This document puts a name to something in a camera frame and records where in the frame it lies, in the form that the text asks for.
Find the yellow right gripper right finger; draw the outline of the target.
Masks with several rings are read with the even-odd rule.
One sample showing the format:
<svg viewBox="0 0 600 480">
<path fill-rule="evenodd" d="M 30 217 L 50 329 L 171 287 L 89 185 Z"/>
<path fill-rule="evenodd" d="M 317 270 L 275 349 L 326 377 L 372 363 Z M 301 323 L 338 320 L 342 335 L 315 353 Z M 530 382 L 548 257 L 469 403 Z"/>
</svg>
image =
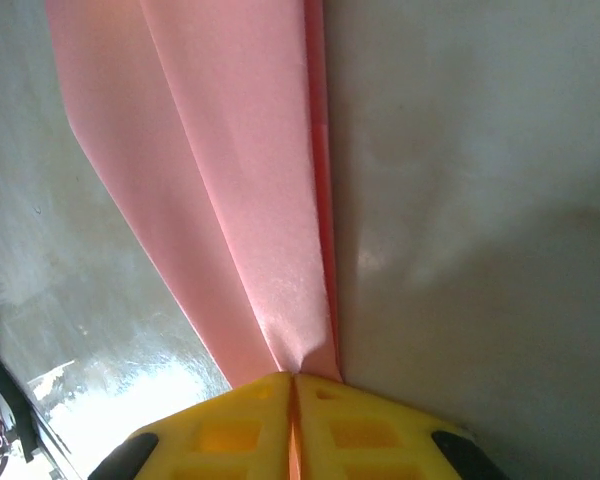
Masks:
<svg viewBox="0 0 600 480">
<path fill-rule="evenodd" d="M 505 480 L 456 425 L 321 377 L 297 377 L 301 480 Z"/>
</svg>

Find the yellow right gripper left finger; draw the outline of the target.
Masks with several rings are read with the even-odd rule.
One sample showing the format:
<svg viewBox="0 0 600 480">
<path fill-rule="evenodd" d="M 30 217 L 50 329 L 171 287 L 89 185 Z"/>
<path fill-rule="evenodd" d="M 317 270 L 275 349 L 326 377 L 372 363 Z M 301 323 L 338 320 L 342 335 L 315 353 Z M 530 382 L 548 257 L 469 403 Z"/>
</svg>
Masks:
<svg viewBox="0 0 600 480">
<path fill-rule="evenodd" d="M 291 393 L 275 373 L 146 425 L 88 480 L 290 480 Z"/>
</svg>

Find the pink paper sheet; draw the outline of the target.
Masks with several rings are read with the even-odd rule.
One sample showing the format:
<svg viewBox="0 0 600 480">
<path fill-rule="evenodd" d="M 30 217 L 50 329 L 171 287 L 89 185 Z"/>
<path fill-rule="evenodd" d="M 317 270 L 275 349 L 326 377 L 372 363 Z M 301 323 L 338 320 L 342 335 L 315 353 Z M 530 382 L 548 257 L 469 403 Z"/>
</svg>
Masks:
<svg viewBox="0 0 600 480">
<path fill-rule="evenodd" d="M 71 129 L 228 380 L 340 378 L 323 0 L 45 0 Z"/>
</svg>

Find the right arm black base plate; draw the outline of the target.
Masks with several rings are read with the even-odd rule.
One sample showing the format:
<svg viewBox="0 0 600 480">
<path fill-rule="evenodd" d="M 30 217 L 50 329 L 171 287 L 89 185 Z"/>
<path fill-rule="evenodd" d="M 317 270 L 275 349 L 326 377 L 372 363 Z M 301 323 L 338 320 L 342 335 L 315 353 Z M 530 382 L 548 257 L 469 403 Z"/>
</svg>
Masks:
<svg viewBox="0 0 600 480">
<path fill-rule="evenodd" d="M 11 458 L 34 460 L 38 434 L 30 402 L 0 361 L 0 477 Z"/>
</svg>

